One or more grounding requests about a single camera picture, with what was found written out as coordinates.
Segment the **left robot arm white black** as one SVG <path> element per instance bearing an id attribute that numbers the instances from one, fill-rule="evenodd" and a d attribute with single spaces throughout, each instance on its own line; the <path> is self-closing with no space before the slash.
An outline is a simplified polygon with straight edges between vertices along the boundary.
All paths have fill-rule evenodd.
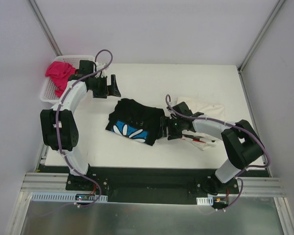
<path id="1" fill-rule="evenodd" d="M 98 69 L 95 61 L 81 60 L 79 69 L 70 75 L 67 87 L 59 101 L 51 109 L 40 113 L 44 144 L 57 151 L 70 169 L 72 176 L 78 176 L 77 185 L 82 190 L 90 190 L 94 179 L 88 175 L 89 164 L 78 149 L 79 132 L 74 112 L 88 91 L 93 98 L 121 97 L 116 76 L 112 74 L 111 84 L 107 83 L 104 71 L 109 66 Z"/>

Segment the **black t shirt daisy logo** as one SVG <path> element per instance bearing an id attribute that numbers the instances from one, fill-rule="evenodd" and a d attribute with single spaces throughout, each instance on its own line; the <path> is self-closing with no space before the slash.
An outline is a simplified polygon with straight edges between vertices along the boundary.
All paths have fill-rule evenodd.
<path id="1" fill-rule="evenodd" d="M 105 130 L 152 146 L 158 139 L 161 118 L 164 116 L 165 112 L 161 108 L 145 106 L 133 99 L 122 98 L 109 114 Z"/>

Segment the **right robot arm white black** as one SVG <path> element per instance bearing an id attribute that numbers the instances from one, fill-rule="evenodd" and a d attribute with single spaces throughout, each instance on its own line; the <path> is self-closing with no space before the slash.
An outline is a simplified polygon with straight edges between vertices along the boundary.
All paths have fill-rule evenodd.
<path id="1" fill-rule="evenodd" d="M 187 139 L 203 144 L 223 142 L 227 160 L 201 183 L 201 189 L 207 194 L 224 192 L 232 179 L 265 153 L 263 144 L 247 120 L 231 123 L 201 112 L 193 113 L 185 102 L 168 105 L 167 109 L 171 113 L 166 120 L 169 140 Z"/>

